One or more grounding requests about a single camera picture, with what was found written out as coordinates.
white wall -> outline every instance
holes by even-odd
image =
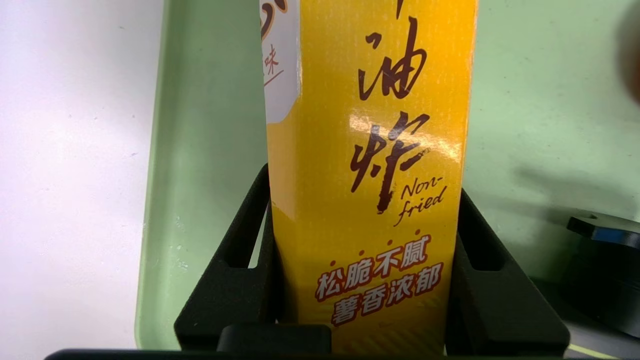
[[[0,358],[135,347],[161,0],[0,2]]]

black holder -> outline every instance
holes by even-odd
[[[265,210],[258,264],[247,268]],[[265,165],[175,321],[183,352],[82,357],[86,353],[68,350],[49,360],[330,357],[328,327],[275,322],[283,311],[282,284]],[[567,328],[464,191],[445,344],[449,356],[554,357],[562,357],[569,345]]]
[[[564,299],[640,339],[640,224],[592,213],[571,217],[567,229],[582,239],[563,277]]]

white label area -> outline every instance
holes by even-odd
[[[267,124],[281,122],[300,94],[300,0],[260,0]]]

snack box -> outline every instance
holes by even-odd
[[[260,0],[283,322],[442,354],[476,0]]]

green tray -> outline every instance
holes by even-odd
[[[266,162],[258,0],[165,6],[136,315],[151,349],[178,348],[173,322]],[[639,16],[637,0],[480,0],[464,185],[529,275],[562,273],[575,209],[640,220],[619,70]]]
[[[260,59],[257,1],[166,2],[136,314],[141,348],[178,348],[173,322],[266,162]]]

